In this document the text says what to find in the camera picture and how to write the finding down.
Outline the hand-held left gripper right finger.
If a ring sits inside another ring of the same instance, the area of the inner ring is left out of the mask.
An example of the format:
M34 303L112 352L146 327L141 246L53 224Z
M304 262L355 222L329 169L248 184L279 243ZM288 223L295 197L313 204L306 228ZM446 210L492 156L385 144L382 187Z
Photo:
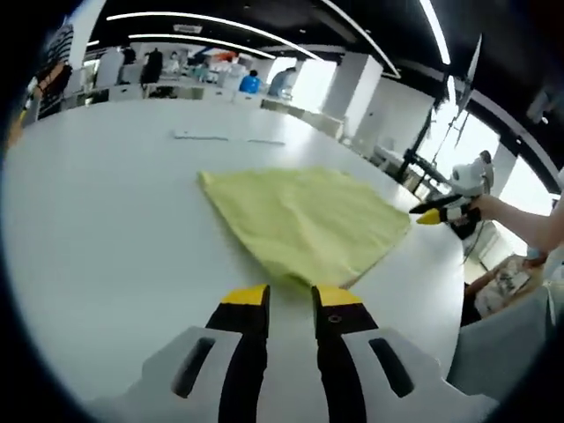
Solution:
M397 331L382 329L362 300L312 289L321 373L331 422L460 422L463 395L438 362Z

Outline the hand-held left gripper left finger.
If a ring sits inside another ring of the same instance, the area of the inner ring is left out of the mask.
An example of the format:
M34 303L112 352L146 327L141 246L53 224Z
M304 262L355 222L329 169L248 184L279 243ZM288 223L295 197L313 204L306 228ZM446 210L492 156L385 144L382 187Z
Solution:
M254 422L267 367L270 288L237 289L204 327L147 359L114 403L119 422Z

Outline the person's right hand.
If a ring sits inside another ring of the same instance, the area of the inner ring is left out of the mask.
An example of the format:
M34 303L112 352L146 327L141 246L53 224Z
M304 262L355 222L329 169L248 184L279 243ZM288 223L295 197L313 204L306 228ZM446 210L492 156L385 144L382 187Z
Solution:
M483 194L471 201L471 208L479 211L482 220L497 220L504 203L497 197Z

